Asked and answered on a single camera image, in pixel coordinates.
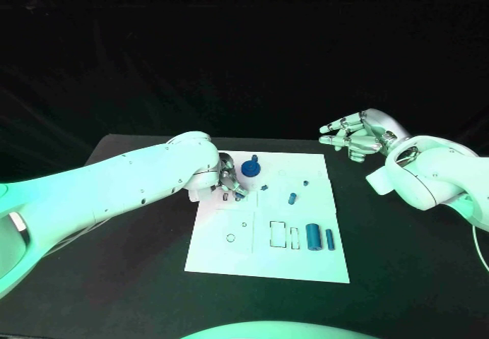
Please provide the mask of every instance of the white cable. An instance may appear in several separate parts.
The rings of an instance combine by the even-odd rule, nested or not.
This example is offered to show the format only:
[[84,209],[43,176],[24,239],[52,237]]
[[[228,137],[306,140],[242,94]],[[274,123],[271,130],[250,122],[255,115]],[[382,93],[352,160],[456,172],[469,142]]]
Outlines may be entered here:
[[476,227],[473,225],[472,225],[472,233],[473,233],[473,243],[476,244],[476,250],[477,250],[477,253],[479,253],[479,258],[480,258],[483,266],[486,266],[486,270],[489,271],[489,266],[486,264],[486,261],[483,259],[482,253],[480,253],[479,242],[477,242],[477,235],[476,235]]
[[110,221],[110,218],[101,221],[98,224],[88,226],[72,238],[63,240],[58,244],[63,243],[56,249],[52,249],[43,256],[49,256],[55,251],[59,251],[68,244],[71,244],[84,234],[92,231],[97,227],[102,226]]

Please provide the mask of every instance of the small blue piece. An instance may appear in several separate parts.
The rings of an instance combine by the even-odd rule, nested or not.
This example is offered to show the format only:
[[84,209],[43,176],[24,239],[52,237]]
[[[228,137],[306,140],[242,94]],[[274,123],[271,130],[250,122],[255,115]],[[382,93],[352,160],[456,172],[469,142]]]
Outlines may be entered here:
[[320,232],[317,224],[306,225],[306,233],[307,233],[307,248],[312,251],[320,251]]
[[327,249],[330,251],[335,250],[335,243],[333,243],[333,232],[332,230],[326,230],[326,239],[327,239]]
[[247,177],[255,177],[260,173],[260,164],[257,154],[252,155],[251,160],[247,160],[241,165],[241,173]]
[[293,203],[296,202],[296,197],[297,195],[294,193],[290,194],[290,197],[288,197],[288,204],[293,205]]

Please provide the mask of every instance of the paper sheet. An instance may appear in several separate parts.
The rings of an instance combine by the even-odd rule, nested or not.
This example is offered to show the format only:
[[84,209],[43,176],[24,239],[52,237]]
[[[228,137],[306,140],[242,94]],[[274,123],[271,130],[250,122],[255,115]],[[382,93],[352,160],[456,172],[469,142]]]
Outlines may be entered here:
[[[221,152],[234,158],[238,180],[250,194],[235,201],[229,191],[216,189],[199,202],[186,271],[349,283],[325,156]],[[248,178],[241,164],[254,154],[261,172]],[[290,193],[297,195],[293,205]],[[310,223],[320,228],[320,251],[307,249]],[[333,233],[333,251],[327,250],[326,229]]]

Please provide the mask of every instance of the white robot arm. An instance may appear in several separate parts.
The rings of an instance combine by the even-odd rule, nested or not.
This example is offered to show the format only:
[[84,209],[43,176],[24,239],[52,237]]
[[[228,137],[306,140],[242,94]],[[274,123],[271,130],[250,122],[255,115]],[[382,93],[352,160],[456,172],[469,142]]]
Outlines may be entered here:
[[[92,225],[189,190],[203,200],[222,187],[247,195],[231,156],[202,132],[39,179],[0,184],[0,298],[52,248]],[[24,225],[29,241],[19,233]]]
[[368,109],[333,121],[322,133],[320,143],[339,150],[349,147],[349,158],[363,162],[381,152],[385,165],[366,180],[378,194],[392,190],[405,202],[427,210],[440,203],[450,206],[470,224],[489,231],[489,158],[463,145],[433,136],[415,136],[376,109]]

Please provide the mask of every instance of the table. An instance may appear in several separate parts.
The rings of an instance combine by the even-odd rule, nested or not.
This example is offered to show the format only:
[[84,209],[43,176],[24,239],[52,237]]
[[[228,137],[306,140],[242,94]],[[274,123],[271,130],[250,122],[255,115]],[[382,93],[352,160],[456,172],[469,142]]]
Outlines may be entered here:
[[[108,135],[87,165],[167,140]],[[350,284],[185,272],[198,204],[182,190],[39,262],[0,300],[0,333],[162,339],[226,323],[281,320],[379,338],[486,338],[489,275],[472,226],[446,206],[420,211],[395,193],[376,195],[365,176],[384,157],[356,164],[345,150],[316,141],[213,143],[221,150],[325,154]],[[477,236],[489,258],[489,234]]]

